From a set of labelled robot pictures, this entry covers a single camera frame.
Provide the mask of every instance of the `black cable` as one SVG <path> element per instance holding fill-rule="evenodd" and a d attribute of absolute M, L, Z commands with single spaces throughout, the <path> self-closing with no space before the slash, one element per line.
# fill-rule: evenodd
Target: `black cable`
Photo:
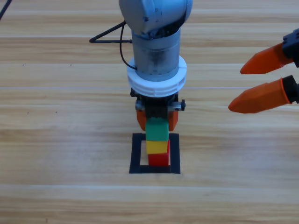
<path fill-rule="evenodd" d="M 123 62 L 124 62 L 128 67 L 137 70 L 136 67 L 133 67 L 133 66 L 129 65 L 129 64 L 126 62 L 126 60 L 124 59 L 123 55 L 122 55 L 121 41 L 122 41 L 123 30 L 124 30 L 126 24 L 127 24 L 126 21 L 124 21 L 124 22 L 123 22 L 123 25 L 122 25 L 122 28 L 121 28 L 121 40 L 120 40 L 120 52 L 121 52 L 121 58 L 122 58 Z"/>
<path fill-rule="evenodd" d="M 11 1 L 12 0 L 7 0 L 7 2 L 5 3 L 4 7 L 2 8 L 2 10 L 0 12 L 0 20 L 2 19 L 2 16 L 4 15 L 4 13 L 6 12 L 7 8 L 9 7 Z"/>
<path fill-rule="evenodd" d="M 125 25 L 126 22 L 121 22 L 120 24 L 116 25 L 115 27 L 110 28 L 109 30 L 106 30 L 105 32 L 93 37 L 92 39 L 89 40 L 90 43 L 119 43 L 119 40 L 105 40 L 105 41 L 98 41 L 97 39 L 100 39 L 103 36 L 106 36 L 107 34 L 110 34 L 111 32 L 121 28 L 123 25 Z M 132 43 L 132 40 L 128 41 L 122 41 L 122 43 Z"/>

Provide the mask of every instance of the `white ring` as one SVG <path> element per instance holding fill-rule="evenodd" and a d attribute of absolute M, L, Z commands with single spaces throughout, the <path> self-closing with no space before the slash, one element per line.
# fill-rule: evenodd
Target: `white ring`
<path fill-rule="evenodd" d="M 134 66 L 134 58 L 129 65 Z M 171 79 L 152 82 L 137 75 L 136 70 L 128 67 L 128 82 L 133 90 L 147 97 L 167 97 L 180 91 L 186 83 L 187 64 L 180 56 L 178 62 L 178 72 Z"/>

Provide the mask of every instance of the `green lego brick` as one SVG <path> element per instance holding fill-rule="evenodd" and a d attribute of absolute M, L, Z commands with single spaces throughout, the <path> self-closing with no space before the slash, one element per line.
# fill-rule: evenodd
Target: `green lego brick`
<path fill-rule="evenodd" d="M 150 118 L 146 121 L 145 137 L 148 141 L 168 141 L 169 123 L 163 118 Z"/>

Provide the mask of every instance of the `gray robot arm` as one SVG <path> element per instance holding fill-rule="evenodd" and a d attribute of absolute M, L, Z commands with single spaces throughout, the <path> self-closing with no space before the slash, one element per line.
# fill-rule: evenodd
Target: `gray robot arm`
<path fill-rule="evenodd" d="M 119 0 L 121 13 L 137 35 L 150 34 L 179 20 L 184 23 L 193 0 Z"/>
<path fill-rule="evenodd" d="M 119 0 L 132 30 L 134 66 L 144 80 L 161 82 L 179 70 L 180 28 L 192 0 Z"/>

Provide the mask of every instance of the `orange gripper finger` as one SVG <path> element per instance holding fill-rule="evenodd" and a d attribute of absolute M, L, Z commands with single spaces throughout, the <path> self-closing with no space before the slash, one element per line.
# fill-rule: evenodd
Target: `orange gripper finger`
<path fill-rule="evenodd" d="M 285 56 L 283 43 L 256 53 L 241 69 L 241 74 L 266 74 L 294 62 Z"/>
<path fill-rule="evenodd" d="M 290 104 L 290 101 L 281 78 L 244 91 L 231 102 L 228 108 L 238 113 L 258 113 L 285 104 Z"/>
<path fill-rule="evenodd" d="M 140 125 L 140 128 L 145 131 L 145 124 L 146 124 L 145 111 L 136 110 L 136 114 L 137 114 L 137 121 Z"/>
<path fill-rule="evenodd" d="M 171 111 L 168 117 L 169 131 L 173 132 L 178 122 L 178 111 Z"/>

